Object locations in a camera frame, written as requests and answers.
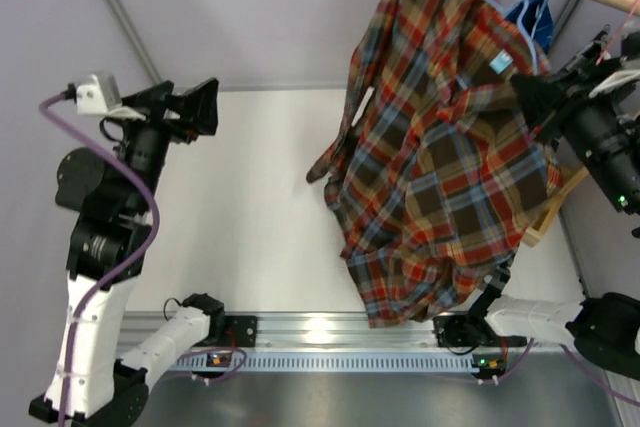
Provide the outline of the light blue wire hanger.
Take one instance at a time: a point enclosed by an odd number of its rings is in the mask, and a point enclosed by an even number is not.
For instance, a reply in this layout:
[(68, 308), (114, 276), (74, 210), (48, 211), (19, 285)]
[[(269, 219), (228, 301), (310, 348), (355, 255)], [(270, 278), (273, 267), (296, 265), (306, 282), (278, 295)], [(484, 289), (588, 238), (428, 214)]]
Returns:
[(529, 50), (533, 74), (540, 73), (540, 56), (549, 52), (554, 35), (554, 20), (549, 8), (550, 0), (518, 0), (504, 8), (496, 0), (483, 0), (498, 12), (504, 20), (513, 24)]

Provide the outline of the red brown plaid shirt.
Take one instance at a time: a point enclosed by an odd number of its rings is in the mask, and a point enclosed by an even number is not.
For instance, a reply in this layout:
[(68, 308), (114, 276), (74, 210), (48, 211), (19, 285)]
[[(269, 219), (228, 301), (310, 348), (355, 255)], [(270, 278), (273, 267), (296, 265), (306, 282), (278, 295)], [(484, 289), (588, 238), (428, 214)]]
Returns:
[(513, 262), (562, 185), (512, 80), (544, 51), (497, 0), (380, 0), (349, 66), (336, 139), (309, 169), (373, 328), (463, 304)]

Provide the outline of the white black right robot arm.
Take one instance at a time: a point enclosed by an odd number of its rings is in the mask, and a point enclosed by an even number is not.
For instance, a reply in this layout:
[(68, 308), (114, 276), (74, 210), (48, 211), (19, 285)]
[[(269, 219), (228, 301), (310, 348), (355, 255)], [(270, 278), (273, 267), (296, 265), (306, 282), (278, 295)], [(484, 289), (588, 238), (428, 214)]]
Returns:
[[(542, 142), (564, 139), (618, 212), (639, 212), (639, 120), (620, 103), (639, 81), (639, 33), (621, 37), (619, 56), (601, 59), (599, 32), (557, 73), (515, 76), (525, 119)], [(520, 336), (574, 347), (592, 364), (639, 377), (639, 302), (617, 293), (581, 302), (516, 299), (489, 285), (468, 311), (465, 331), (478, 343)]]

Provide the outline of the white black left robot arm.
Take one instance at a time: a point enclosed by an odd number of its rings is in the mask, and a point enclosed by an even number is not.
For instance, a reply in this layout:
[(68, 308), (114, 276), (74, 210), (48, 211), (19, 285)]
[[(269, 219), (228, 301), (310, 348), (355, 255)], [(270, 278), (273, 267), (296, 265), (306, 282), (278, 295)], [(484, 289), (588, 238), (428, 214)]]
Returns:
[(168, 149), (215, 134), (218, 88), (212, 78), (179, 93), (164, 81), (122, 96), (113, 76), (99, 72), (40, 104), (79, 146), (57, 170), (56, 204), (77, 221), (59, 359), (50, 385), (30, 403), (32, 417), (61, 426), (131, 425), (181, 356), (225, 337), (223, 304), (193, 294), (139, 346), (117, 351), (128, 299), (159, 231), (155, 192)]

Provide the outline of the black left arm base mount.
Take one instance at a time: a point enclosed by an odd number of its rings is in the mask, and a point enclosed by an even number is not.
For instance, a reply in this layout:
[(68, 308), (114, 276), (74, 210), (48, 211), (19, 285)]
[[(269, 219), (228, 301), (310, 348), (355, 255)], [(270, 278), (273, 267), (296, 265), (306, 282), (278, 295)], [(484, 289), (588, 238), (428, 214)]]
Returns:
[(258, 317), (255, 315), (225, 314), (212, 320), (209, 333), (199, 347), (248, 347), (256, 345)]

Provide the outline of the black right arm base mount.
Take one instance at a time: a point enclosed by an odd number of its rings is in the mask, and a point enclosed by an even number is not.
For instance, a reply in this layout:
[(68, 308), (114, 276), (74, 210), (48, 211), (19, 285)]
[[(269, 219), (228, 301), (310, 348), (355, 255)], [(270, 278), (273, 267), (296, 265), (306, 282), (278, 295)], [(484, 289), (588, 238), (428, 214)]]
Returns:
[(527, 338), (498, 334), (484, 320), (466, 314), (440, 315), (433, 319), (434, 331), (440, 347), (525, 347)]

